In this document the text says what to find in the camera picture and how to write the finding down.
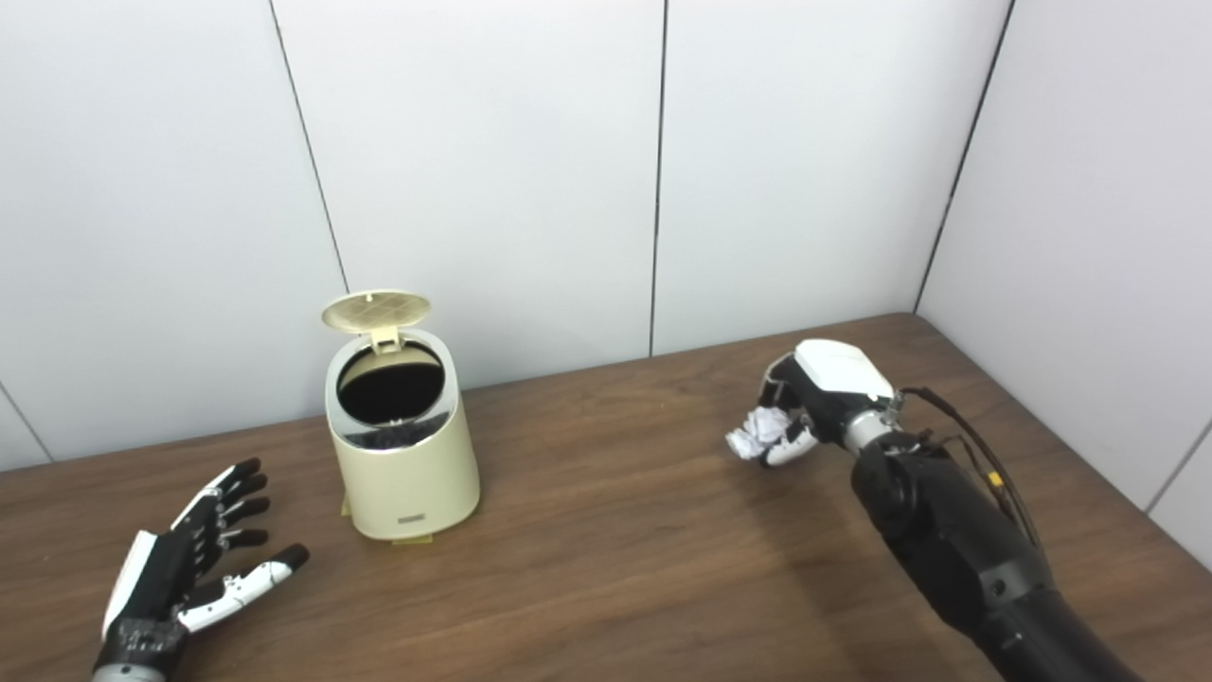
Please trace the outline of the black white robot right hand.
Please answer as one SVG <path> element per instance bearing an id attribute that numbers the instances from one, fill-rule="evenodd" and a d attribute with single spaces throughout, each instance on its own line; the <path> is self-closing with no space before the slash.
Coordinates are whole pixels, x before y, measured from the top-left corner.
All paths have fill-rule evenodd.
<path id="1" fill-rule="evenodd" d="M 801 340 L 766 369 L 758 394 L 760 415 L 784 415 L 779 430 L 758 436 L 766 469 L 806 455 L 814 445 L 836 445 L 857 457 L 867 445 L 898 430 L 901 394 L 858 346 L 827 338 Z"/>

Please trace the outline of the black white robot left hand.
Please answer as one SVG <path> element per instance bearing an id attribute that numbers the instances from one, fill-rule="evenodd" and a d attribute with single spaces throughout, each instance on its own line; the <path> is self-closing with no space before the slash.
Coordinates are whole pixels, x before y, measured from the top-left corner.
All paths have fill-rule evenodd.
<path id="1" fill-rule="evenodd" d="M 302 544 L 208 580 L 224 554 L 261 548 L 264 529 L 240 527 L 270 508 L 259 458 L 208 480 L 161 532 L 139 531 L 118 571 L 102 621 L 95 681 L 172 681 L 193 636 L 235 617 L 309 561 Z"/>

